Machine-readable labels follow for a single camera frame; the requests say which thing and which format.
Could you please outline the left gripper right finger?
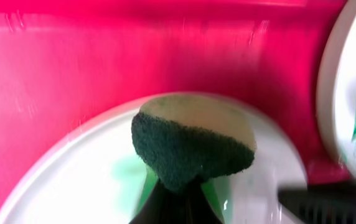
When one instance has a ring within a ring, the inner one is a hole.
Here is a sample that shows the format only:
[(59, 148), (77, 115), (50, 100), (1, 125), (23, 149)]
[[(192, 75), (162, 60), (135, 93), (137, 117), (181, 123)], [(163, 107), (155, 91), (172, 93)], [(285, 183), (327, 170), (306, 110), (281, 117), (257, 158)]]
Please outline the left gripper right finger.
[(196, 177), (184, 194), (185, 224), (222, 224), (203, 193), (203, 180)]

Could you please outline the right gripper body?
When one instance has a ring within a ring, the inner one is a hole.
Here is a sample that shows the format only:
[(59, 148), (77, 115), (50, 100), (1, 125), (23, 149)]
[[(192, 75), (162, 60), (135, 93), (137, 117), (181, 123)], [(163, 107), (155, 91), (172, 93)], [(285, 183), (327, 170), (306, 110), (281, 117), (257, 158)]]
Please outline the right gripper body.
[(278, 201), (306, 224), (356, 224), (356, 179), (283, 187)]

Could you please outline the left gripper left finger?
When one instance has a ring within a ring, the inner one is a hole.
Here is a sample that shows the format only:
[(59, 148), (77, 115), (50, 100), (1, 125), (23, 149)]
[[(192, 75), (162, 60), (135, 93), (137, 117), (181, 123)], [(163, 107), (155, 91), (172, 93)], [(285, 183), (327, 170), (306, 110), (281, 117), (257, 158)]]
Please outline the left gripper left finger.
[(129, 224), (173, 224), (178, 221), (177, 195), (158, 180), (143, 207)]

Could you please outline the green yellow sponge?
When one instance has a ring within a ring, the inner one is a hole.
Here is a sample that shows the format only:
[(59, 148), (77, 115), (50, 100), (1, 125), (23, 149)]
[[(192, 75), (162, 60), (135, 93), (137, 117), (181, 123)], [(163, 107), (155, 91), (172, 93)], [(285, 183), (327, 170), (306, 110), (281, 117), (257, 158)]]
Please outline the green yellow sponge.
[(184, 194), (196, 177), (223, 222), (210, 181), (248, 169), (255, 160), (256, 140), (243, 111), (209, 96), (171, 94), (147, 101), (133, 117), (131, 136), (147, 168), (137, 213), (160, 180), (177, 195), (177, 223), (185, 223)]

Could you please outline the white plate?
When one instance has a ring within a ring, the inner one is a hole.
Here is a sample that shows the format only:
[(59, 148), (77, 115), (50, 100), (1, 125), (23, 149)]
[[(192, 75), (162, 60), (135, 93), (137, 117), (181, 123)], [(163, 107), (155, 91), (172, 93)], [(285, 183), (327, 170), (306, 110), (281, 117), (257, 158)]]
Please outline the white plate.
[[(278, 202), (282, 186), (304, 187), (307, 175), (289, 138), (267, 116), (221, 96), (246, 118), (257, 145), (253, 165), (212, 179), (203, 191), (225, 223), (295, 223)], [(156, 178), (136, 155), (131, 121), (145, 98), (112, 108), (45, 153), (0, 209), (0, 223), (128, 223)]]

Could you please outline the light blue plate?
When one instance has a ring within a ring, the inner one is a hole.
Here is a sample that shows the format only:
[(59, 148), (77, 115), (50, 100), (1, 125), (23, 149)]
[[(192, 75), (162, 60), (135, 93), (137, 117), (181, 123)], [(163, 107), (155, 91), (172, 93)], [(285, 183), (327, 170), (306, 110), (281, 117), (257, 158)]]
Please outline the light blue plate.
[(328, 38), (316, 109), (327, 152), (356, 178), (356, 0), (345, 4)]

